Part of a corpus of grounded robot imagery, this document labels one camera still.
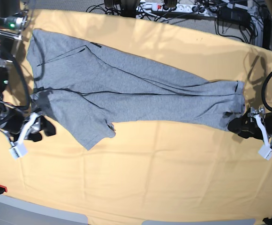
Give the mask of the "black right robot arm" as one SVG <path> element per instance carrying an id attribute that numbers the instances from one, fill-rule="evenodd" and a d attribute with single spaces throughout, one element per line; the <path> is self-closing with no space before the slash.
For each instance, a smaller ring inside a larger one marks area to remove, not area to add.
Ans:
<path id="1" fill-rule="evenodd" d="M 22 41 L 22 32 L 29 26 L 33 14 L 28 7 L 21 7 L 18 0 L 0 0 L 0 132 L 11 144 L 17 140 L 38 142 L 40 131 L 46 136 L 56 134 L 54 125 L 37 110 L 28 115 L 30 95 L 16 53 Z M 13 105 L 3 100 L 3 92 L 9 87 L 9 72 L 14 68 L 25 94 L 24 105 Z"/>

